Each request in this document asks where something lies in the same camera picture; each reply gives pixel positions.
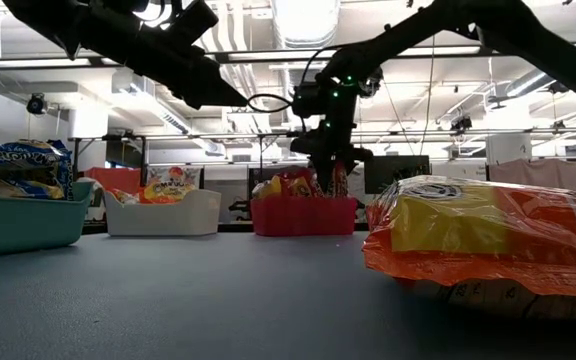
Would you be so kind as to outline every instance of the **ceiling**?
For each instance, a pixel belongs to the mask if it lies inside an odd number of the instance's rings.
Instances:
[[[275,49],[276,41],[270,2],[268,0],[239,1],[243,1],[243,39],[246,50]],[[429,0],[417,0],[415,8],[428,2]],[[576,0],[568,6],[562,6],[561,0],[526,0],[525,2],[532,6],[535,15],[544,26],[566,40],[576,41]],[[220,23],[211,34],[208,34],[212,35],[210,37],[216,45],[210,45],[211,41],[206,41],[207,35],[204,36],[204,41],[197,45],[203,46],[209,52],[236,48],[236,39],[233,38],[235,32],[233,20],[237,15],[233,11],[233,4],[237,1],[217,0],[208,1],[208,3],[215,9],[222,8],[219,3],[228,5],[225,6],[226,13],[220,16]],[[385,24],[394,25],[413,13],[414,10],[407,8],[404,0],[342,0],[333,43],[349,43],[374,37],[383,31]],[[0,22],[2,58],[61,58],[64,56],[61,49],[27,28],[12,15],[0,12]],[[219,41],[220,34],[224,31],[222,28],[228,34],[228,40],[225,40],[222,35],[222,41]],[[460,45],[470,44],[472,41],[450,32],[442,32],[434,39],[427,39],[419,45],[432,46],[433,43],[435,45]],[[81,55],[89,55],[89,53],[82,52]],[[284,94],[282,71],[273,70],[276,65],[267,63],[249,65],[258,92]],[[229,65],[224,67],[228,68],[226,71],[234,71]],[[449,120],[453,117],[447,114],[447,111],[454,109],[456,104],[469,96],[473,96],[476,101],[474,101],[474,106],[464,110],[472,117],[474,128],[548,127],[555,120],[565,119],[567,115],[576,113],[576,94],[568,92],[564,95],[553,96],[548,92],[534,92],[519,100],[504,103],[508,108],[512,108],[512,111],[508,109],[498,111],[498,113],[505,114],[505,117],[495,116],[495,122],[492,122],[491,116],[486,116],[490,114],[490,109],[486,111],[483,106],[485,95],[490,94],[472,94],[481,91],[486,84],[513,81],[534,69],[526,61],[516,57],[397,59],[384,63],[382,68],[386,86],[382,87],[374,98],[362,100],[358,106],[355,118],[361,131],[399,130],[401,125],[409,130],[425,128],[436,130],[440,127],[445,129],[450,126]],[[136,132],[143,130],[149,133],[167,131],[168,128],[163,126],[161,119],[147,106],[122,101],[111,93],[110,84],[114,72],[115,69],[18,70],[2,71],[1,79],[4,83],[76,82],[109,104],[112,108],[111,127],[132,128]],[[194,132],[233,131],[232,125],[230,127],[225,125],[227,122],[224,122],[222,116],[237,109],[224,111],[219,107],[206,106],[201,110],[194,110],[170,96],[163,87],[159,87],[155,95],[161,101],[166,102],[172,111],[185,118]],[[280,104],[266,101],[264,105],[272,108]],[[246,116],[233,115],[229,118],[236,125],[236,129],[250,131],[248,124],[239,124],[249,121],[246,120],[248,119]],[[259,121],[266,122],[271,128],[266,131],[278,131],[286,129],[290,118],[286,113],[278,113]]]

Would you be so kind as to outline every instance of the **security camera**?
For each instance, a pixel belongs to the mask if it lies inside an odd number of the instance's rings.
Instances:
[[[48,109],[48,104],[44,100],[44,94],[37,93],[30,96],[28,105],[26,105],[26,110],[34,115],[43,115]]]

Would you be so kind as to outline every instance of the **logo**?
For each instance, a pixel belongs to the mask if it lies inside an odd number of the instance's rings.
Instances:
[[[458,186],[425,184],[405,189],[403,194],[423,199],[448,200],[461,197],[462,192]]]

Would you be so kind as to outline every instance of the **orange chip bag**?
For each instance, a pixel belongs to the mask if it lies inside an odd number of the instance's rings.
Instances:
[[[418,176],[367,209],[366,266],[451,286],[511,279],[576,296],[576,192]]]

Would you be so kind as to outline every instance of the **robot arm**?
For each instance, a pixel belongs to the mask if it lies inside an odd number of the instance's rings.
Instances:
[[[472,30],[469,25],[476,25]],[[325,126],[293,140],[291,149],[309,154],[322,186],[332,159],[347,171],[371,153],[350,143],[358,95],[375,81],[379,66],[442,31],[449,30],[490,49],[519,56],[576,92],[576,47],[544,28],[521,0],[435,0],[430,6],[374,39],[345,46],[316,76],[295,88],[293,112],[302,118],[325,115]]]
[[[189,106],[246,106],[247,100],[221,79],[219,64],[193,46],[217,24],[203,0],[175,9],[170,26],[150,28],[133,11],[148,0],[4,0],[12,14],[75,59],[80,48],[93,50],[165,86]]]

